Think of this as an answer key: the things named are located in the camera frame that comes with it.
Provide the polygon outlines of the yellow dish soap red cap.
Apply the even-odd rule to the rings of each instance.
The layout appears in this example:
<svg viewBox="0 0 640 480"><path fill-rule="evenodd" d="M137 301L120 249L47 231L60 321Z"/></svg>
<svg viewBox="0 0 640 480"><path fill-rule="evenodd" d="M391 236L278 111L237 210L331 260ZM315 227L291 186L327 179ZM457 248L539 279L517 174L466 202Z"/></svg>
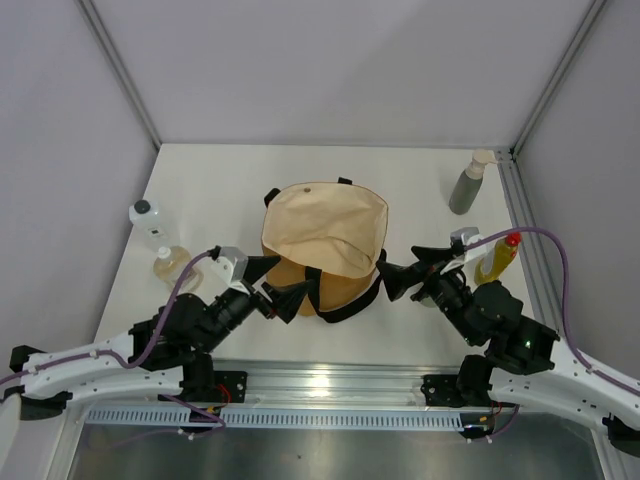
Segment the yellow dish soap red cap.
<svg viewBox="0 0 640 480"><path fill-rule="evenodd" d="M520 233L511 233L497 240L492 249L478 262L474 281L483 285L499 279L515 259L522 241Z"/></svg>

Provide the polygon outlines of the grey pump bottle beige cap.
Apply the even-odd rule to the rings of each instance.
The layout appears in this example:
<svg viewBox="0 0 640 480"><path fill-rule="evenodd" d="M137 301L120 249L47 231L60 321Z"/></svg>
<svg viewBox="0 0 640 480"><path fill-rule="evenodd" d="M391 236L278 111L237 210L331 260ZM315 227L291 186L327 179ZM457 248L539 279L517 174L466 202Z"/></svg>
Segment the grey pump bottle beige cap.
<svg viewBox="0 0 640 480"><path fill-rule="evenodd" d="M497 164L492 150L477 149L471 161L462 171L449 198L449 209L456 215L466 214L473 205L482 186L486 167Z"/></svg>

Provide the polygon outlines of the clear amber soap bottle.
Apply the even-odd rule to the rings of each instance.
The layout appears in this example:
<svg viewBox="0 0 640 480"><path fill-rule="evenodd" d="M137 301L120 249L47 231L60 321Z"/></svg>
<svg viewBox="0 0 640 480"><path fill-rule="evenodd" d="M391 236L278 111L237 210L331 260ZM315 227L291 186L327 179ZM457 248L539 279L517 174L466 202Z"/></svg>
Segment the clear amber soap bottle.
<svg viewBox="0 0 640 480"><path fill-rule="evenodd" d="M192 260L190 253L181 246L160 247L156 252L153 273L169 291L172 291L187 264ZM181 283L180 293L194 292L202 283L203 273L193 267L188 270Z"/></svg>

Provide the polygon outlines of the clear square bottle grey cap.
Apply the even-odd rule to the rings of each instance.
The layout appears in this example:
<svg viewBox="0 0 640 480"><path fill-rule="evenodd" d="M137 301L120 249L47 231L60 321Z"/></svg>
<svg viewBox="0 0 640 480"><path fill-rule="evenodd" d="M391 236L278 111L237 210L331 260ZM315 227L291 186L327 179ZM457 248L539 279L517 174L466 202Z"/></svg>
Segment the clear square bottle grey cap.
<svg viewBox="0 0 640 480"><path fill-rule="evenodd" d="M133 228L142 235L143 242L153 252L179 243L175 222L158 202L137 200L129 207L128 215Z"/></svg>

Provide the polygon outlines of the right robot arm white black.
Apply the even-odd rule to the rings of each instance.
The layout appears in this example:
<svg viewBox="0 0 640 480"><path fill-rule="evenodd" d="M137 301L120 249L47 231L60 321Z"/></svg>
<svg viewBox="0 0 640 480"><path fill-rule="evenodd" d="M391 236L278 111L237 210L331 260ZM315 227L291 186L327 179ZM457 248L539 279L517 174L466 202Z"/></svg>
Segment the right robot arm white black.
<svg viewBox="0 0 640 480"><path fill-rule="evenodd" d="M500 282L471 289L462 269L448 266L461 250L459 242L415 247L418 260L410 266L376 263L390 300L414 288L413 301L433 303L467 345L484 350L466 356L456 374L425 375L427 405L530 407L600 430L614 448L638 456L638 394L585 366L557 331L524 315Z"/></svg>

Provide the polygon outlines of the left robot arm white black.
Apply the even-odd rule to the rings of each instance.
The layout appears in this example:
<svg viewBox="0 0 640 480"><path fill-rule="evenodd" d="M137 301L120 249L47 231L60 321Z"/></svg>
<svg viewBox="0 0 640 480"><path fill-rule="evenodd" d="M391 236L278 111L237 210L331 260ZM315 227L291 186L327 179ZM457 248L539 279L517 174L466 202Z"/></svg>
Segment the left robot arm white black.
<svg viewBox="0 0 640 480"><path fill-rule="evenodd" d="M316 282L256 288L280 258L220 246L189 260L178 280L184 282L203 259L211 260L226 286L212 302L174 286L151 319L111 338L52 353L17 346L12 372L1 380L1 399L16 399L22 420L44 420L73 405L147 397L175 402L219 424L224 407L243 402L247 376L216 370L213 351L254 313L290 323Z"/></svg>

